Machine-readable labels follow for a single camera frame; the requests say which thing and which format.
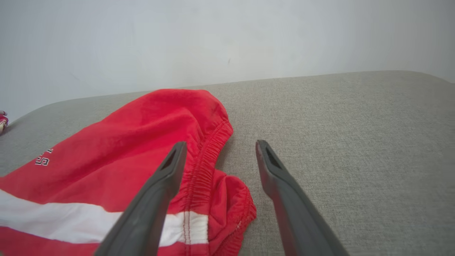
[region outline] stitching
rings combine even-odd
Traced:
[[[221,128],[223,128],[226,125],[226,122],[227,122],[227,120],[223,120],[215,128],[215,130],[212,132],[212,134],[210,134],[208,136],[208,138],[206,139],[205,143],[202,145],[201,151],[199,151],[199,155],[197,156],[197,160],[196,160],[196,163],[194,165],[193,172],[191,173],[192,175],[191,175],[191,178],[190,178],[190,187],[188,188],[189,193],[187,194],[187,206],[186,206],[186,209],[188,211],[191,209],[192,202],[193,202],[193,193],[192,192],[194,191],[194,180],[195,180],[195,178],[197,176],[196,174],[198,174],[200,172],[201,162],[204,159],[202,156],[205,155],[205,152],[206,152],[208,146],[211,145],[211,143],[213,141],[213,138],[215,137],[215,135],[218,134],[218,132],[221,130]],[[188,225],[188,238],[191,241],[191,236],[190,236],[190,233],[189,233],[189,225]],[[190,255],[191,254],[191,245],[190,246],[186,245],[185,246],[185,251],[187,251],[186,250],[187,247],[189,247],[188,253]],[[210,246],[209,246],[209,244],[207,244],[207,251],[209,251],[209,249],[210,249]]]

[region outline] seam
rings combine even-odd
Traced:
[[[187,206],[185,207],[188,211],[191,210],[191,207],[192,207],[192,202],[193,202],[193,191],[194,191],[194,181],[195,181],[195,178],[197,177],[197,174],[199,174],[199,172],[201,171],[201,163],[204,159],[204,155],[207,151],[207,148],[209,148],[209,146],[212,144],[213,142],[213,138],[215,138],[215,135],[217,135],[221,128],[223,128],[227,123],[227,120],[223,120],[216,128],[215,130],[208,136],[208,138],[206,139],[205,143],[202,145],[202,148],[201,148],[201,151],[199,152],[198,156],[197,156],[197,160],[196,160],[196,163],[194,165],[194,168],[193,168],[193,171],[192,171],[192,175],[191,175],[191,179],[190,179],[190,187],[188,188],[188,191],[189,193],[187,194]],[[207,243],[207,251],[209,251],[210,249],[210,246],[209,244]],[[191,255],[191,245],[189,246],[189,250],[188,250],[188,253],[187,255]]]

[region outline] red fabric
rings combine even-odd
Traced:
[[[168,213],[209,215],[209,243],[177,242],[160,247],[158,253],[237,254],[243,232],[256,218],[256,208],[241,180],[215,169],[219,152],[232,133],[226,110],[209,92],[159,90],[123,106],[0,178],[0,189],[39,204],[89,203],[109,212],[124,211],[172,146],[186,141],[182,183]],[[0,251],[7,256],[88,255],[97,246],[0,228]]]

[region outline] gray couch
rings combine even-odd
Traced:
[[[455,85],[358,72],[192,87],[225,106],[234,134],[217,167],[250,188],[258,218],[241,254],[282,255],[254,152],[265,139],[351,254],[455,254]],[[54,103],[0,136],[5,175],[148,92]]]

